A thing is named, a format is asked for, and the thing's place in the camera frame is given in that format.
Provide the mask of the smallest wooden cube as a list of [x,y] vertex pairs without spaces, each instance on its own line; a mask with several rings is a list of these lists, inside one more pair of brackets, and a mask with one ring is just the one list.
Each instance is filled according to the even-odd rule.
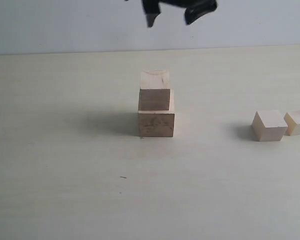
[[286,135],[300,135],[300,110],[289,111],[284,115],[284,120],[288,125]]

